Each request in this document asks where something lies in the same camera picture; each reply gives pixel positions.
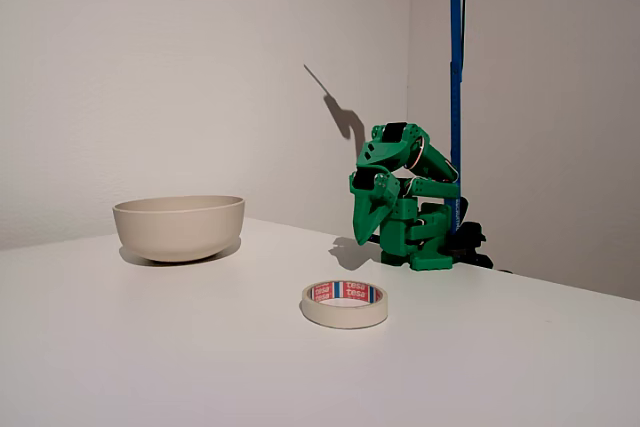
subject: green robot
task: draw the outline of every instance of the green robot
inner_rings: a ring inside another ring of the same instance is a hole
[[[475,252],[485,240],[479,224],[467,222],[450,235],[449,206],[425,202],[418,208],[418,197],[457,199],[460,195],[458,172],[431,146],[429,135],[407,123],[376,125],[371,135],[350,177],[358,244],[378,241],[383,263],[409,262],[413,270],[450,269],[458,260],[493,267],[488,257]],[[415,177],[396,178],[392,172],[402,167]],[[461,217],[468,205],[462,200]]]

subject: black cable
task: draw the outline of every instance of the black cable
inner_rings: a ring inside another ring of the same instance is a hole
[[[460,36],[460,58],[461,58],[461,64],[460,64],[460,70],[462,71],[462,67],[464,66],[464,30],[465,30],[465,24],[466,24],[466,17],[467,17],[467,0],[462,0],[462,30],[461,30],[461,36]]]

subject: blue pole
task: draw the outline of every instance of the blue pole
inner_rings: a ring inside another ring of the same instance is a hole
[[[460,84],[462,82],[461,0],[451,0],[451,163],[460,171]],[[447,200],[453,210],[451,232],[460,227],[460,198]]]

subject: tape label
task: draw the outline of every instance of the tape label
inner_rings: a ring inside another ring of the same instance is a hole
[[[344,295],[345,299],[356,299],[370,302],[369,300],[369,286],[367,284],[361,284],[358,282],[343,282],[344,283]]]
[[[322,302],[323,300],[333,299],[334,296],[334,282],[327,282],[326,284],[319,284],[313,288],[311,292],[311,298],[316,302]]]
[[[362,282],[325,282],[314,286],[309,297],[316,302],[329,299],[355,299],[373,304],[382,299],[382,292]]]

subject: white wall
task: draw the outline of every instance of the white wall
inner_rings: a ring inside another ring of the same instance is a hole
[[[410,0],[0,0],[0,248],[113,232],[111,206],[246,197],[351,233],[353,140],[406,118]]]
[[[640,299],[640,0],[468,0],[463,192],[498,268]],[[449,0],[412,0],[409,119],[449,149]]]

